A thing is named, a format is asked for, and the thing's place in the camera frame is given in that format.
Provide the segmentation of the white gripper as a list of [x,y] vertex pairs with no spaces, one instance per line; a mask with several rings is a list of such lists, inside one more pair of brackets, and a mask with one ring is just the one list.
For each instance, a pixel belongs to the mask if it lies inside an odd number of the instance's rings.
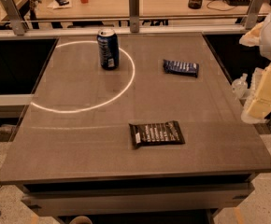
[[[239,39],[243,46],[254,47],[260,44],[263,23],[256,24]],[[241,114],[243,122],[260,123],[271,112],[271,63],[265,68],[256,68],[250,83],[250,93]]]

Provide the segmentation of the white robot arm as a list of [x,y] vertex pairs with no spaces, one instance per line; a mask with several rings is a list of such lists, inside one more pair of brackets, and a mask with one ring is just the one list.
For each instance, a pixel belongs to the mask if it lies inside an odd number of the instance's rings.
[[244,46],[258,46],[260,54],[270,64],[256,77],[252,78],[241,119],[248,124],[261,122],[271,112],[271,12],[263,22],[255,25],[244,34],[239,43]]

